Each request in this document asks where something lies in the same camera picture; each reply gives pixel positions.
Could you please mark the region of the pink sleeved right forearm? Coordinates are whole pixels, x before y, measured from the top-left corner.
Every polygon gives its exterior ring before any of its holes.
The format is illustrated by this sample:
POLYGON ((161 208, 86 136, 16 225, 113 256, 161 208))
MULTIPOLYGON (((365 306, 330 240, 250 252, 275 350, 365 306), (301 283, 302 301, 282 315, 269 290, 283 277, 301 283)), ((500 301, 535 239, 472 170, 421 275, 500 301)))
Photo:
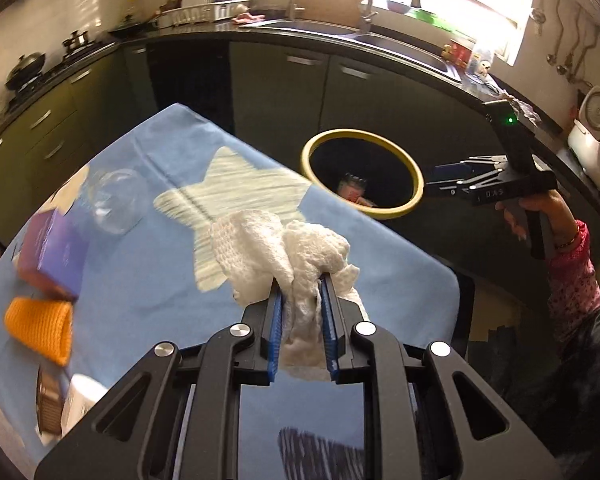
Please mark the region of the pink sleeved right forearm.
POLYGON ((570 252, 548 260, 548 313, 558 342, 567 341, 592 314, 600 310, 600 285, 590 259, 590 233, 576 221, 577 237, 570 252))

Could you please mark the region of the person right hand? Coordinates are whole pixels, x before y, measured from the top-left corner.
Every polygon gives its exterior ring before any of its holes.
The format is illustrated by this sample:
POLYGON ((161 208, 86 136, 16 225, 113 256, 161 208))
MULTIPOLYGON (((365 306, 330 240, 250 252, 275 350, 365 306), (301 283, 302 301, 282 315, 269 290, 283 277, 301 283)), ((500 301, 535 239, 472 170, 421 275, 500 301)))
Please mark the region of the person right hand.
POLYGON ((518 205, 528 211, 539 211, 547 216, 558 252, 568 252, 577 243, 579 228, 571 210, 556 190, 521 198, 518 205))

